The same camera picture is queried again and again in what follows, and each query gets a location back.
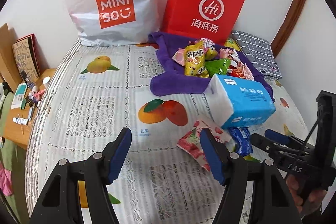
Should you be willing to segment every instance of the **purple cloth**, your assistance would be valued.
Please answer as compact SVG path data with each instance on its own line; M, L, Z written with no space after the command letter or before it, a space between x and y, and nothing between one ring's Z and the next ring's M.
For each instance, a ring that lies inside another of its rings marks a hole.
M184 67L177 64L172 57L179 48L188 46L189 41L194 38L182 37L180 35L169 34L165 32L154 32L149 34L148 41L157 43L159 49L156 56L165 72L155 76L151 80L151 92L157 96L165 96L177 93L201 94L205 91L210 82L210 78L200 78L195 76L184 75ZM216 51L219 52L224 46L215 45ZM262 83L268 91L271 99L273 98L273 90L264 80L263 75L252 65L242 52L237 52L240 60L246 64L251 70L254 80Z

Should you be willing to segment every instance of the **plaid fabric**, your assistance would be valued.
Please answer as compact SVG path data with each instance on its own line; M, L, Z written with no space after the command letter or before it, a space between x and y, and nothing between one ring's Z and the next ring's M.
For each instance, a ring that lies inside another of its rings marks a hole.
M231 34L242 52L265 79L282 78L268 41L246 32L232 31Z

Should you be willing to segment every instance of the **pink cloth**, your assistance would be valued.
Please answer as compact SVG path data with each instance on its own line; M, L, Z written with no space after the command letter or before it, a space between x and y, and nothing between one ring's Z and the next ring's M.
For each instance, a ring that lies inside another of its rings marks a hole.
M0 189L5 196L10 196L13 194L12 191L12 173L5 169L0 162Z

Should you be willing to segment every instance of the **white lace tablecloth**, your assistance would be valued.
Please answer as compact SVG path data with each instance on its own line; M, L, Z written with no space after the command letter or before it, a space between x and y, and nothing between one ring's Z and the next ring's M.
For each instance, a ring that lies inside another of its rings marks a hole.
M98 56L108 56L120 71L80 73ZM152 46L91 48L79 42L69 50L37 112L26 157L26 201L31 214L56 163L87 159L114 141L123 127L132 131L132 145L119 178L108 187L121 204L114 205L121 223L212 223L223 187L201 168L177 141L200 114L210 117L203 94L160 97L181 103L188 114L185 126L168 119L145 124L139 109L157 98L150 80L163 72ZM269 81L277 111L263 125L250 128L263 134L267 128L302 137L307 128L280 83ZM254 157L267 154L254 149ZM247 223L253 183L248 183L241 223ZM85 223L91 223L83 209Z

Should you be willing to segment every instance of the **metal screw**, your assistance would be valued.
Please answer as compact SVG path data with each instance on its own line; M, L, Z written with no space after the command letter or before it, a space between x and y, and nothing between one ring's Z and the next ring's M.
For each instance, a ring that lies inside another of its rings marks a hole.
M61 166L65 165L66 163L67 163L67 160L66 160L66 159L61 159L61 160L59 160L59 162L58 162L58 164L61 165Z
M273 162L273 160L271 160L271 159L266 159L266 160L265 160L265 164L268 165L268 166L272 166L273 163L274 163L274 162Z
M97 153L94 153L94 154L93 154L93 158L94 158L95 160L100 159L102 156L103 156L103 154L100 153L100 152L97 152Z
M237 158L239 158L239 155L236 152L232 152L232 153L230 153L230 158L237 159Z

